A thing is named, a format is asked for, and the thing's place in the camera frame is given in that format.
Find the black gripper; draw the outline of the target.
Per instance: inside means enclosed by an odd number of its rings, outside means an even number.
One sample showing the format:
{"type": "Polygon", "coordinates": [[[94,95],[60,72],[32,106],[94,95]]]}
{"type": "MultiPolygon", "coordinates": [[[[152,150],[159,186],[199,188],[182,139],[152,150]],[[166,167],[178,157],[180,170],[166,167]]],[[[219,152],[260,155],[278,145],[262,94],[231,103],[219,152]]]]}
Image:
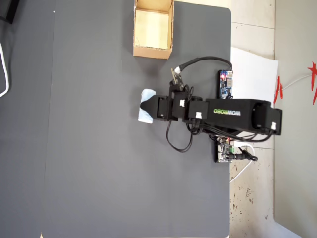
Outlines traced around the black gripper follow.
{"type": "Polygon", "coordinates": [[[190,88],[185,85],[170,86],[168,95],[141,97],[139,112],[142,116],[162,121],[178,121],[185,113],[185,104],[190,96],[190,88]]]}

